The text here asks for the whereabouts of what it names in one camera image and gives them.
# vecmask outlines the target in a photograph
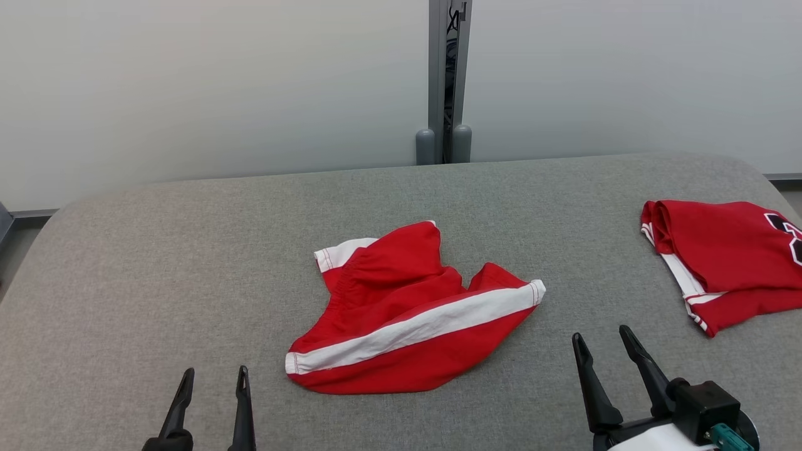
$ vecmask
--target clothing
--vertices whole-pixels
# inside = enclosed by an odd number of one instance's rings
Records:
[[[688,315],[710,336],[802,307],[802,232],[749,202],[648,201],[641,231],[668,264]]]
[[[540,304],[540,280],[487,263],[469,288],[439,256],[432,221],[315,252],[331,298],[290,347],[286,372],[315,392],[420,392],[478,364]]]

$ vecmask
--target gray table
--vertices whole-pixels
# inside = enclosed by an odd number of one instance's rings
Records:
[[[238,365],[260,449],[589,449],[571,334],[625,418],[648,416],[618,338],[629,324],[670,377],[714,379],[764,449],[802,449],[802,311],[708,339],[638,232],[648,199],[752,201],[799,218],[754,169],[652,154],[149,185],[59,211],[0,304],[0,449],[139,449],[186,367],[196,449],[230,444]],[[443,260],[541,278],[541,306],[478,367],[431,392],[327,396],[284,355],[326,288],[312,252],[434,219]]]

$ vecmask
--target basketball jersey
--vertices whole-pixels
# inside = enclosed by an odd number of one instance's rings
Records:
[[[710,336],[755,315],[802,307],[802,232],[749,202],[648,201],[641,231]]]

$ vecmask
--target red fabric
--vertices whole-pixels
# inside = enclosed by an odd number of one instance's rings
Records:
[[[439,245],[439,230],[431,222],[420,222],[358,248],[343,267],[326,270],[329,304],[290,353],[343,343],[468,296],[529,285],[487,263],[466,290],[460,274],[441,264]],[[487,357],[535,309],[540,294],[534,291],[533,306],[526,310],[356,364],[288,377],[315,392],[332,394],[431,390]]]
[[[802,232],[776,211],[749,202],[649,201],[660,254],[675,254],[707,293],[724,293],[691,311],[709,336],[755,315],[802,307]]]

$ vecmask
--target white stripe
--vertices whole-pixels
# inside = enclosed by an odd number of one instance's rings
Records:
[[[368,335],[286,356],[287,374],[306,374],[358,364],[402,347],[421,343],[468,327],[489,323],[541,303],[546,288],[532,280],[521,288],[502,288],[468,296],[404,321],[381,327]]]
[[[709,303],[713,299],[720,298],[721,296],[725,295],[727,292],[724,291],[723,293],[710,293],[709,295],[701,295],[695,298],[685,299],[688,302],[688,305],[696,305],[696,304],[704,304]]]
[[[654,246],[654,229],[652,228],[652,223],[650,222],[648,224],[641,224],[641,232],[646,235],[646,238],[649,240],[652,246]],[[683,261],[680,260],[677,255],[660,254],[660,256],[668,265],[668,269],[671,270],[671,273],[674,275],[674,279],[676,279],[677,284],[679,284],[679,289],[683,292],[683,299],[685,299],[685,310],[688,311],[688,316],[690,316],[694,322],[702,328],[703,331],[706,331],[707,323],[702,320],[702,317],[691,311],[691,306],[695,304],[708,303],[719,296],[725,295],[726,292],[707,293],[699,280],[694,277],[691,271],[688,270],[687,266],[685,266],[685,263],[683,263]]]
[[[357,249],[360,247],[368,247],[376,241],[377,238],[348,240],[333,247],[316,250],[314,259],[318,261],[320,272],[325,273],[328,270],[333,270],[334,268],[345,265]]]

